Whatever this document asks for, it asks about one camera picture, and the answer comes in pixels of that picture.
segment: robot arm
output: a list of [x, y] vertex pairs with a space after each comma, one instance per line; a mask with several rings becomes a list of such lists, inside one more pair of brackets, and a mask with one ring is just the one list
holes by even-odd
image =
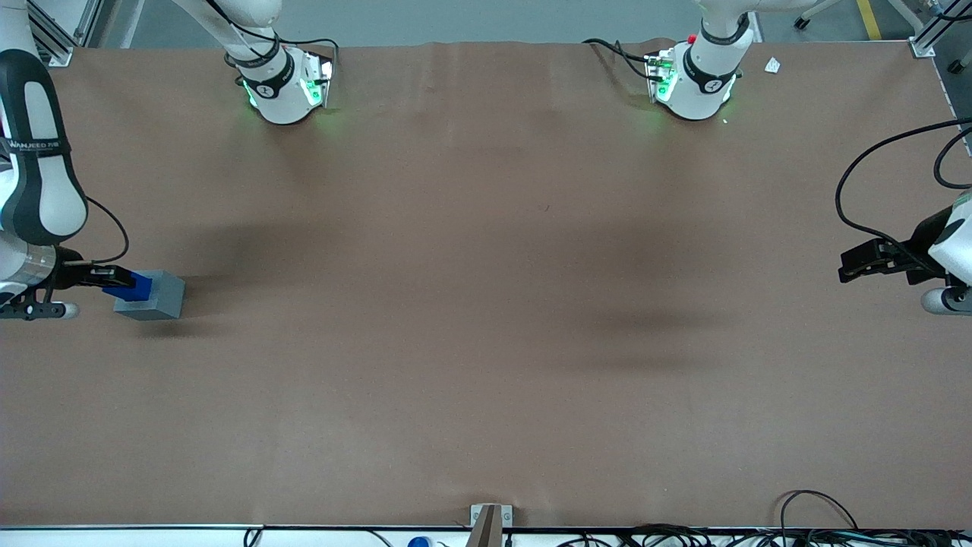
[[[57, 95], [37, 57], [25, 0], [0, 0], [0, 307], [45, 281], [54, 245], [76, 234], [87, 201], [74, 174]], [[68, 305], [49, 303], [59, 316]]]
[[271, 27], [280, 0], [173, 1], [223, 45], [267, 121], [292, 124], [324, 105], [331, 61], [281, 42]]
[[928, 248], [928, 256], [947, 273], [946, 287], [921, 297], [921, 306], [940, 315], [972, 315], [972, 191], [966, 190], [952, 205], [942, 233]]
[[686, 120], [705, 120], [718, 111], [736, 83], [736, 72], [752, 44], [750, 11], [804, 9], [816, 0], [693, 0], [702, 9], [702, 31], [649, 60], [652, 99]]
[[[944, 287], [921, 297], [921, 306], [937, 315], [972, 315], [972, 191], [962, 193], [952, 207], [921, 221], [910, 239], [902, 241], [912, 256], [882, 238], [857, 245], [841, 255], [842, 283], [872, 274], [905, 272], [909, 285], [940, 278]], [[925, 265], [941, 266], [930, 272]]]

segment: brown paper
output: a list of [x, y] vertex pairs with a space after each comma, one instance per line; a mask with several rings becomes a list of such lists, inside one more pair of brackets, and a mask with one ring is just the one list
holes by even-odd
[[[657, 49], [645, 44], [636, 51]], [[777, 75], [762, 71], [770, 56]], [[580, 45], [349, 49], [328, 111], [263, 122], [216, 51], [54, 73], [121, 263], [189, 284], [139, 323], [91, 289], [2, 328], [4, 524], [770, 525], [814, 488], [867, 527], [968, 524], [969, 323], [869, 237], [846, 165], [946, 120], [904, 44], [757, 45], [689, 123]], [[862, 165], [899, 237], [954, 195], [951, 134]], [[68, 242], [120, 245], [93, 211]], [[801, 500], [792, 525], [838, 526]]]

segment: yellow floor line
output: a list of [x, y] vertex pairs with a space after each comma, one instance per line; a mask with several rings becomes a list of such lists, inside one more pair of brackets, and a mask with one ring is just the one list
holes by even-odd
[[864, 19], [867, 37], [871, 40], [881, 40], [881, 29], [878, 28], [878, 20], [874, 18], [874, 10], [871, 9], [870, 0], [857, 0], [857, 9], [860, 10], [861, 18]]

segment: gray block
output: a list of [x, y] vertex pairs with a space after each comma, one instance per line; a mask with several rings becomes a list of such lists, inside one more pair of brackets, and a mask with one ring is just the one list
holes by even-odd
[[126, 302], [121, 298], [116, 298], [115, 313], [138, 321], [178, 319], [182, 313], [186, 282], [165, 270], [142, 270], [135, 273], [152, 280], [152, 292], [149, 293], [149, 300]]

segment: gray floor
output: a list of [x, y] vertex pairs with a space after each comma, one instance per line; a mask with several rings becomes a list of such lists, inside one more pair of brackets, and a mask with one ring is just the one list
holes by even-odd
[[[911, 26], [886, 0], [870, 0], [884, 39], [904, 39]], [[793, 28], [798, 13], [761, 14], [767, 42], [867, 40], [856, 2], [845, 0]], [[117, 0], [106, 47], [219, 47], [181, 8], [168, 0]], [[640, 42], [696, 32], [698, 8], [688, 0], [384, 0], [324, 3], [288, 0], [276, 29], [286, 38], [327, 36], [343, 46], [409, 46], [427, 42], [579, 42], [600, 37]], [[946, 67], [972, 48], [972, 23], [956, 24], [936, 46], [936, 62], [958, 116], [972, 116], [972, 68], [950, 74]]]

